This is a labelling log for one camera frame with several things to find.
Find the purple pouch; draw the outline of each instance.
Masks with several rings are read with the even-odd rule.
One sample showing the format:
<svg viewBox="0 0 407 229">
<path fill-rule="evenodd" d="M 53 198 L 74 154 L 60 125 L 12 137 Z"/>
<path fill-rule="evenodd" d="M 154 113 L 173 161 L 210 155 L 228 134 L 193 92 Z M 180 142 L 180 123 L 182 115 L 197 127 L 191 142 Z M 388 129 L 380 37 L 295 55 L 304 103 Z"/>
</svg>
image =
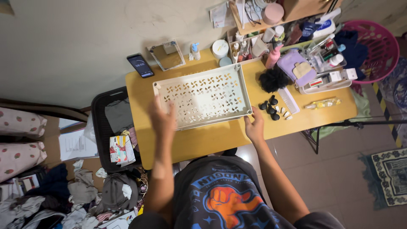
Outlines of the purple pouch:
<svg viewBox="0 0 407 229">
<path fill-rule="evenodd" d="M 295 68 L 296 63 L 300 64 L 302 62 L 307 62 L 307 60 L 304 59 L 297 50 L 291 49 L 277 61 L 277 65 L 290 77 L 293 82 L 295 82 L 299 87 L 303 87 L 311 80 L 316 78 L 317 71 L 312 68 L 301 78 L 297 79 L 293 73 L 293 69 Z"/>
</svg>

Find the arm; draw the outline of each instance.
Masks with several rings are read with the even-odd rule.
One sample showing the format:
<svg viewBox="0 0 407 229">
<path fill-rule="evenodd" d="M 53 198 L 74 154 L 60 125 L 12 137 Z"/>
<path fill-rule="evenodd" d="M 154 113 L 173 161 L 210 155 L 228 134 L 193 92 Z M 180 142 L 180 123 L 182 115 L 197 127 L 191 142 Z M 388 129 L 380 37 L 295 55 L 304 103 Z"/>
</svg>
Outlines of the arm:
<svg viewBox="0 0 407 229">
<path fill-rule="evenodd" d="M 148 110 L 155 131 L 155 154 L 149 189 L 144 201 L 144 212 L 159 213 L 171 225 L 174 195 L 171 147 L 176 127 L 175 112 L 172 103 L 169 114 L 164 113 L 159 103 L 156 96 Z"/>
<path fill-rule="evenodd" d="M 280 166 L 264 140 L 264 120 L 260 110 L 252 106 L 254 122 L 245 116 L 246 135 L 256 148 L 261 174 L 269 194 L 271 204 L 276 212 L 286 218 L 291 224 L 309 214 L 304 201 L 285 176 Z"/>
</svg>

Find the gray bag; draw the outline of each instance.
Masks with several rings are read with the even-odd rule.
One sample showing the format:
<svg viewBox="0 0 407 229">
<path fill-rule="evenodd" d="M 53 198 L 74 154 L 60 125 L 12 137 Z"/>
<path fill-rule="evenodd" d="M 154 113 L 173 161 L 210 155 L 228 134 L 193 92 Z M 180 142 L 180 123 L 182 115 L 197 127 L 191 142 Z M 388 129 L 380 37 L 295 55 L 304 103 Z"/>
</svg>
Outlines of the gray bag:
<svg viewBox="0 0 407 229">
<path fill-rule="evenodd" d="M 123 195 L 123 184 L 131 187 L 130 200 Z M 106 177 L 103 184 L 102 203 L 104 209 L 133 209 L 137 204 L 138 189 L 137 183 L 129 179 L 125 174 L 114 173 Z"/>
</svg>

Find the phone screen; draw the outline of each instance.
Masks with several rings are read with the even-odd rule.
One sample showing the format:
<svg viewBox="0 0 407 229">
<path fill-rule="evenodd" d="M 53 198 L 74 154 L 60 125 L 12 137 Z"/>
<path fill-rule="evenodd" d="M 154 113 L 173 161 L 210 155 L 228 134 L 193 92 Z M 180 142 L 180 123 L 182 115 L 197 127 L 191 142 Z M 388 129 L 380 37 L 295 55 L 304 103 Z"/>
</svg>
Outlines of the phone screen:
<svg viewBox="0 0 407 229">
<path fill-rule="evenodd" d="M 136 71 L 141 77 L 153 76 L 154 73 L 140 54 L 136 54 L 127 58 L 127 60 L 133 65 Z"/>
</svg>

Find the blue rug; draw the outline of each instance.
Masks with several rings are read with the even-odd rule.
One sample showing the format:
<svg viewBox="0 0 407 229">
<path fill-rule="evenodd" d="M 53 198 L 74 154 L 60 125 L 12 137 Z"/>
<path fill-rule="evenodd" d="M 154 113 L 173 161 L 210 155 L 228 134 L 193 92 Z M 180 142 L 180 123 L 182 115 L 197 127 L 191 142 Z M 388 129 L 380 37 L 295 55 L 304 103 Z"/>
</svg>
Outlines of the blue rug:
<svg viewBox="0 0 407 229">
<path fill-rule="evenodd" d="M 407 204 L 407 148 L 362 156 L 374 209 Z"/>
</svg>

